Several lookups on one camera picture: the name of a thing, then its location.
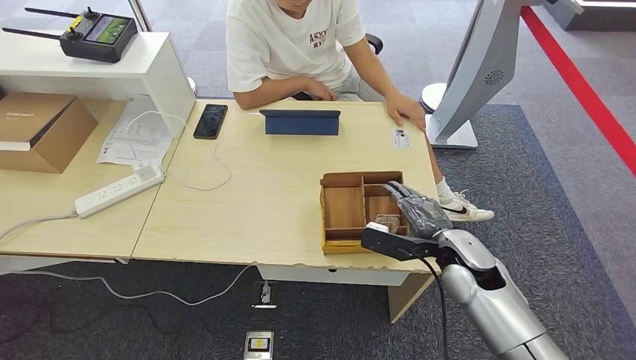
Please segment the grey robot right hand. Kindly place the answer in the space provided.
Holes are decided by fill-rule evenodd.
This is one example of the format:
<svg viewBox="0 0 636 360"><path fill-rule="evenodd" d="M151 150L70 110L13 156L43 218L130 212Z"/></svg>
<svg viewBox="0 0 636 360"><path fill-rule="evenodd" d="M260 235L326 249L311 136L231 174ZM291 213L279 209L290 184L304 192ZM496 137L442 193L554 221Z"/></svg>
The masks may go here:
<svg viewBox="0 0 636 360"><path fill-rule="evenodd" d="M396 181L382 186L394 198L414 237L433 239L438 233L453 229L451 220L435 199Z"/></svg>

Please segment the person's left hand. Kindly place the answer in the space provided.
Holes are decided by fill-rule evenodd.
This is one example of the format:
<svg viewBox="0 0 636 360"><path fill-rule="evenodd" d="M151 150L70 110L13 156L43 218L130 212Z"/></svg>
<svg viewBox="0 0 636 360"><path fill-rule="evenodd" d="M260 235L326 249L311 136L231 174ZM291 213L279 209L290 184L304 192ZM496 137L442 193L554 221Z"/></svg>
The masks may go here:
<svg viewBox="0 0 636 360"><path fill-rule="evenodd" d="M388 116L398 126L402 126L405 120L413 123L421 132L426 131L425 112L413 99L400 92L385 96L385 106Z"/></svg>

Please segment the person's right hand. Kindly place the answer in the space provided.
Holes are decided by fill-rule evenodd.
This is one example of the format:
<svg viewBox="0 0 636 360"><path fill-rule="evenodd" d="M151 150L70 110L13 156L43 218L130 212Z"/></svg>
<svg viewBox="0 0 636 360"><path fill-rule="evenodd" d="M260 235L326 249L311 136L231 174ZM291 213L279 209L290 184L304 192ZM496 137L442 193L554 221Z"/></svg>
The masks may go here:
<svg viewBox="0 0 636 360"><path fill-rule="evenodd" d="M336 101L336 94L324 83L306 77L303 79L303 92L309 94L315 100Z"/></svg>

